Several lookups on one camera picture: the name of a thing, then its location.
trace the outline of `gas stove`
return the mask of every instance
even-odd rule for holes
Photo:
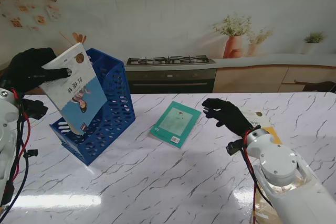
[[[171,56],[154,58],[129,58],[127,66],[158,66],[158,65],[194,65],[194,64],[212,64],[214,60],[205,55],[199,56]]]

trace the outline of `wooden cabinet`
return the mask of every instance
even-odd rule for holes
[[[221,68],[214,93],[278,92],[287,70],[287,66]]]
[[[290,66],[283,83],[308,82],[319,83],[324,81],[336,82],[336,68],[334,67],[312,67],[312,66]]]
[[[220,68],[214,93],[302,92],[306,83],[336,82],[336,67],[324,66],[255,66]],[[325,83],[317,89],[330,90]]]
[[[279,93],[285,93],[285,92],[302,92],[305,85],[299,85],[299,84],[282,84],[279,87],[278,92]]]

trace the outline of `blue plastic file holder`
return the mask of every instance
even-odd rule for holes
[[[84,135],[70,131],[63,118],[50,127],[66,149],[90,165],[134,122],[135,114],[123,62],[93,48],[87,51],[87,55],[107,102],[93,118]]]

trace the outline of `orange vase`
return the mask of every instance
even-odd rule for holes
[[[230,58],[230,54],[232,50],[240,50],[241,49],[241,43],[242,43],[242,37],[241,36],[230,36],[229,39],[226,42],[225,51],[223,58],[228,59]]]
[[[240,58],[242,56],[242,52],[243,51],[241,49],[232,49],[230,59]]]
[[[258,55],[259,45],[258,44],[250,44],[248,45],[247,56],[253,57]]]

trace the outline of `green book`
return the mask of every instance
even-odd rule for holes
[[[157,138],[181,148],[201,112],[172,102],[150,132]]]

